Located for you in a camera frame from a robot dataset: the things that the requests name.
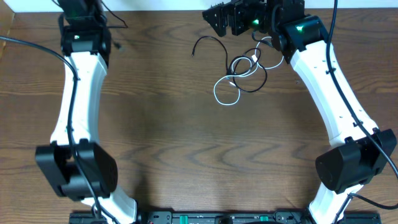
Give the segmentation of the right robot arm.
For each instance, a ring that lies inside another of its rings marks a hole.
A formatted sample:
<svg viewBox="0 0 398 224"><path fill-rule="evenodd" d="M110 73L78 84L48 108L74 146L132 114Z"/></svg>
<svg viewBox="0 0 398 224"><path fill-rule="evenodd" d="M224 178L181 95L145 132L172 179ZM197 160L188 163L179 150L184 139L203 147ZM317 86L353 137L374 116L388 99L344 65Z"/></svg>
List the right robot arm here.
<svg viewBox="0 0 398 224"><path fill-rule="evenodd" d="M275 214L273 222L376 223L378 215L345 214L350 201L386 165L397 138L380 130L356 99L336 59L331 39L318 16L305 13L303 1L230 1L203 11L217 37L262 32L264 44L280 52L304 82L328 133L330 150L315 161L321 184L299 214Z"/></svg>

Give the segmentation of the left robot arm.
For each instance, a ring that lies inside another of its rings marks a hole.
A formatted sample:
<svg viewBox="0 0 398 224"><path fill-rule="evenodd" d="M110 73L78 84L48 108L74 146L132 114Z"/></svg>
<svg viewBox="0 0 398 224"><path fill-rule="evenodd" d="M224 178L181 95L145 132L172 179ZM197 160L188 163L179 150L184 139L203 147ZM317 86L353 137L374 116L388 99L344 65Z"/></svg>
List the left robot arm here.
<svg viewBox="0 0 398 224"><path fill-rule="evenodd" d="M92 223L136 223L137 203L118 185L116 161L100 146L98 113L111 33L101 1L59 1L65 63L62 105L48 146L35 160L59 197L91 207Z"/></svg>

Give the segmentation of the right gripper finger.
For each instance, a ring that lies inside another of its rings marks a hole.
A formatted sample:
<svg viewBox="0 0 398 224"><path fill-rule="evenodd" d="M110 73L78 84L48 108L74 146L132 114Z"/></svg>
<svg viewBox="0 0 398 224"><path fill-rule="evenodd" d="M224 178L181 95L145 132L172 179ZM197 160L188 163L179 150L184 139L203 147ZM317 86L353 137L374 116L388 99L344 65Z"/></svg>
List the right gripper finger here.
<svg viewBox="0 0 398 224"><path fill-rule="evenodd" d="M203 19L209 23L219 37L226 35L229 9L207 9L202 12Z"/></svg>
<svg viewBox="0 0 398 224"><path fill-rule="evenodd" d="M221 2L217 3L215 5L211 5L210 9L229 9L235 6L236 2L235 1L230 1L230 2Z"/></svg>

